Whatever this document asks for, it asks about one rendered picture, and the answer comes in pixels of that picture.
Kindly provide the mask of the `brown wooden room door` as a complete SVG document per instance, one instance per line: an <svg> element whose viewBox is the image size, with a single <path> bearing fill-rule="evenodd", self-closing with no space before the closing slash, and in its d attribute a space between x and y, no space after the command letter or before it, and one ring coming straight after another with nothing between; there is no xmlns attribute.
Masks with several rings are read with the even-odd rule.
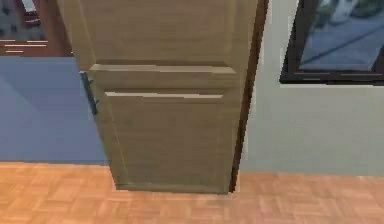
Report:
<svg viewBox="0 0 384 224"><path fill-rule="evenodd" d="M230 190L262 0L57 0L120 190Z"/></svg>

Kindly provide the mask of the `black framed window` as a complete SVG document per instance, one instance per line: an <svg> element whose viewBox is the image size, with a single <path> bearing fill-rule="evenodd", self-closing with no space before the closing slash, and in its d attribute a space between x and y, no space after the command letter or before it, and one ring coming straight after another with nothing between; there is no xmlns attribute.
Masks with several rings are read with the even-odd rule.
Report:
<svg viewBox="0 0 384 224"><path fill-rule="evenodd" d="M279 82L384 86L384 0L299 0Z"/></svg>

